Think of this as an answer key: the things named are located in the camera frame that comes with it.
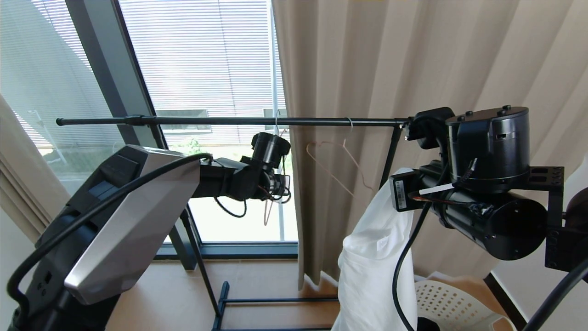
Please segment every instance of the window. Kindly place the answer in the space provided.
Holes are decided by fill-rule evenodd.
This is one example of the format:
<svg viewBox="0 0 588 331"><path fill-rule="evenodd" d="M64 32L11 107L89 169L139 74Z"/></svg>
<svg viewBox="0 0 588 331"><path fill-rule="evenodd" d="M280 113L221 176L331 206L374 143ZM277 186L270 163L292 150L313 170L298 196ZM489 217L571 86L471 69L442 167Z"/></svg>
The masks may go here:
<svg viewBox="0 0 588 331"><path fill-rule="evenodd" d="M121 0L120 6L157 115L206 110L210 117L258 117L260 110L264 115L269 110L273 117L277 105L285 116L269 0ZM163 127L163 135L173 150L239 160L251 154L252 137L271 128L211 125L207 134L194 135L201 128L194 132L174 125ZM291 158L286 163L292 175ZM220 201L234 213L243 208L239 201ZM262 201L248 201L242 219L226 214L212 198L192 199L189 205L204 242L298 240L294 199L274 204L267 226Z"/></svg>
<svg viewBox="0 0 588 331"><path fill-rule="evenodd" d="M273 116L273 109L264 109L263 110L263 116L264 117L272 117ZM288 117L288 114L286 113L286 109L282 108L282 109L278 109L278 118L280 117ZM276 126L275 125L266 125L265 126L265 131L270 131L273 130ZM281 132L282 130L288 130L288 126L287 125L278 125L278 130Z"/></svg>
<svg viewBox="0 0 588 331"><path fill-rule="evenodd" d="M170 117L208 117L208 112L204 109L198 110L164 110L160 111L160 116ZM212 131L210 125L195 125L195 124L171 124L162 125L163 133L173 134L187 134L187 133L210 133Z"/></svg>
<svg viewBox="0 0 588 331"><path fill-rule="evenodd" d="M2 1L0 92L70 194L124 146L114 125L58 127L55 119L111 117L65 3Z"/></svg>

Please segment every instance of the wooden floor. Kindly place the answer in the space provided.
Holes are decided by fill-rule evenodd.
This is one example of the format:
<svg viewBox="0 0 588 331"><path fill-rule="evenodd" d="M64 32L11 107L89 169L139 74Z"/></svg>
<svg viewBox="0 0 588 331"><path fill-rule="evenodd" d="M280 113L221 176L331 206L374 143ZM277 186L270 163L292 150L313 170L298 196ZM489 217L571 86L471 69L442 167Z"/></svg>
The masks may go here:
<svg viewBox="0 0 588 331"><path fill-rule="evenodd" d="M208 261L207 271L215 296L230 283L229 298L335 296L328 281L314 292L298 287L295 260ZM474 295L488 308L505 315L481 279L435 279ZM336 302L232 305L225 312L223 329L329 327L339 313ZM109 331L210 331L214 311L199 270L185 271L177 262L155 262L130 291L122 295L111 316ZM496 331L510 331L507 324Z"/></svg>

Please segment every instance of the white sticker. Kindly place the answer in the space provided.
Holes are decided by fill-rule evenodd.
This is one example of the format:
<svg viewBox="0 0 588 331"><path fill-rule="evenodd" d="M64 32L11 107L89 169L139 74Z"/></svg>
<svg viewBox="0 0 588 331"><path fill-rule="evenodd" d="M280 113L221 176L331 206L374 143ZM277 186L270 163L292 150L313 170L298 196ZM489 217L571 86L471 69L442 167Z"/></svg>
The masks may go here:
<svg viewBox="0 0 588 331"><path fill-rule="evenodd" d="M396 200L398 201L398 209L406 208L406 198L404 193L404 182L399 180L394 183L396 186Z"/></svg>
<svg viewBox="0 0 588 331"><path fill-rule="evenodd" d="M377 241L377 243L376 243L376 250L377 251L381 251L382 248L384 248L386 246L386 244L388 244L388 238L389 237L384 237L384 238Z"/></svg>

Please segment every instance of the curtain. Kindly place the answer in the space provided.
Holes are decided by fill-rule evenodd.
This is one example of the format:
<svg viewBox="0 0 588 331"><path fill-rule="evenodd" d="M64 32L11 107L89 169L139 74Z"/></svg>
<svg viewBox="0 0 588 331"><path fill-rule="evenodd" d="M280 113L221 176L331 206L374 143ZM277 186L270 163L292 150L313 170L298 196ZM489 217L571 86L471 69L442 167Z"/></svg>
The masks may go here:
<svg viewBox="0 0 588 331"><path fill-rule="evenodd" d="M456 114L505 104L530 108L533 165L571 174L588 149L588 2L273 2L288 114L294 117L408 117L448 106ZM337 258L377 188L391 129L293 127L300 276L338 278ZM309 147L311 141L342 148ZM439 158L401 141L392 165ZM483 277L496 264L430 214L413 246L415 272Z"/></svg>
<svg viewBox="0 0 588 331"><path fill-rule="evenodd" d="M68 198L0 95L0 206L35 242Z"/></svg>

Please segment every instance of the horizontal metal rod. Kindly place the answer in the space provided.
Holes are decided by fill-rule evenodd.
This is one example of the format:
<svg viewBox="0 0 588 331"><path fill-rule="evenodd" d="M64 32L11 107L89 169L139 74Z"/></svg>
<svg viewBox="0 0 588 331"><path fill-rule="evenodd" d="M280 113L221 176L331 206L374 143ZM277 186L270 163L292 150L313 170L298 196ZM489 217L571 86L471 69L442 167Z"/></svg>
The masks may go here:
<svg viewBox="0 0 588 331"><path fill-rule="evenodd" d="M57 118L57 125L78 124L126 124L126 125L308 125L308 126L353 126L357 127L398 127L406 124L408 118L313 118L282 117L277 122L272 117L161 117L131 115L112 118Z"/></svg>
<svg viewBox="0 0 588 331"><path fill-rule="evenodd" d="M225 299L226 303L269 303L269 302L327 302L339 301L337 297L290 297L275 299Z"/></svg>
<svg viewBox="0 0 588 331"><path fill-rule="evenodd" d="M221 329L219 331L312 331L331 330L332 327L299 327L296 329Z"/></svg>

